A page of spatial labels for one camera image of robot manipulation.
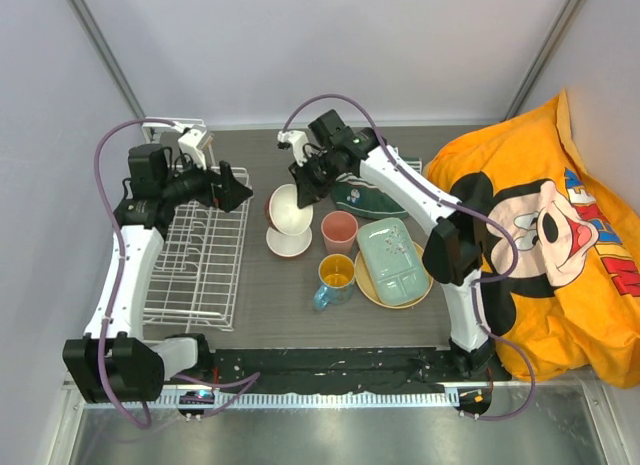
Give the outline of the red patterned cup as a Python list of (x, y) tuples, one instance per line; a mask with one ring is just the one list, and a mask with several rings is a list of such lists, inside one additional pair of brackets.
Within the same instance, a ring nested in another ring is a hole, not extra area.
[(265, 204), (265, 215), (269, 225), (277, 232), (296, 236), (305, 232), (312, 224), (313, 207), (297, 206), (298, 192), (294, 184), (283, 184), (276, 188)]

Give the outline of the pink cup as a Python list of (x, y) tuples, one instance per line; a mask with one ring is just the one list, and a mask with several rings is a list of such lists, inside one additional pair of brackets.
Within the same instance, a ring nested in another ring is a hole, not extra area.
[(356, 217), (348, 212), (337, 210), (327, 214), (321, 222), (327, 253), (349, 255), (358, 229)]

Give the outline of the orange bowl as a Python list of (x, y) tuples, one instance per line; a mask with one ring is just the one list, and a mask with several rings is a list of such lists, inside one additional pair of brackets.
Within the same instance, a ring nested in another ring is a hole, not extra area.
[(281, 258), (294, 258), (303, 254), (312, 243), (312, 230), (307, 228), (298, 235), (286, 235), (269, 228), (265, 239), (269, 250)]

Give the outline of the blue patterned bowl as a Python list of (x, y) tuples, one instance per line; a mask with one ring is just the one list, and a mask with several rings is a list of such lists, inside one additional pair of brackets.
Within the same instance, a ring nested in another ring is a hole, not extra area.
[(323, 311), (329, 305), (348, 302), (355, 287), (355, 265), (346, 255), (326, 256), (318, 267), (319, 288), (314, 294), (313, 306)]

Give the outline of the yellow round plate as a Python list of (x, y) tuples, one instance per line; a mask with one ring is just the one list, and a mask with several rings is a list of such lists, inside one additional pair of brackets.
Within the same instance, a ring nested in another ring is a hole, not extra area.
[(424, 299), (432, 279), (419, 263), (415, 243), (390, 247), (361, 246), (355, 260), (355, 279), (364, 295), (389, 309), (408, 308)]

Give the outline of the light green divided tray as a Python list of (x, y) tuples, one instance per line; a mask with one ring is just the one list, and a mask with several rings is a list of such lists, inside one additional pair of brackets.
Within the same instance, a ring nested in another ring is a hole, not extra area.
[(400, 219), (385, 218), (364, 225), (357, 232), (356, 241), (384, 305), (403, 306), (428, 292), (430, 280)]

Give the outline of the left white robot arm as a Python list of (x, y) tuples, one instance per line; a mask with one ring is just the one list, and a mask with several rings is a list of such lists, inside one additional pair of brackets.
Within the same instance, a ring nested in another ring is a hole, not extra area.
[(205, 382), (213, 370), (201, 333), (181, 333), (151, 347), (143, 342), (143, 311), (151, 276), (179, 207), (197, 202), (231, 212), (252, 197), (231, 165), (199, 165), (193, 154), (173, 158), (159, 144), (130, 149), (130, 175), (115, 207), (113, 252), (91, 321), (79, 339), (66, 341), (62, 357), (89, 403), (156, 400), (165, 382), (181, 374)]

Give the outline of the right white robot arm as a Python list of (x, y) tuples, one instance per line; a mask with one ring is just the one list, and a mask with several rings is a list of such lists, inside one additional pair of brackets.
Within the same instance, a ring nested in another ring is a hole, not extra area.
[(355, 131), (334, 110), (312, 121), (307, 132), (283, 128), (277, 141), (293, 153), (289, 171), (299, 207), (319, 202), (341, 175), (352, 173), (420, 225), (427, 236), (422, 262), (440, 283), (449, 312), (453, 371), (465, 380), (484, 373), (494, 353), (477, 288), (487, 241), (484, 216), (411, 169), (375, 126)]

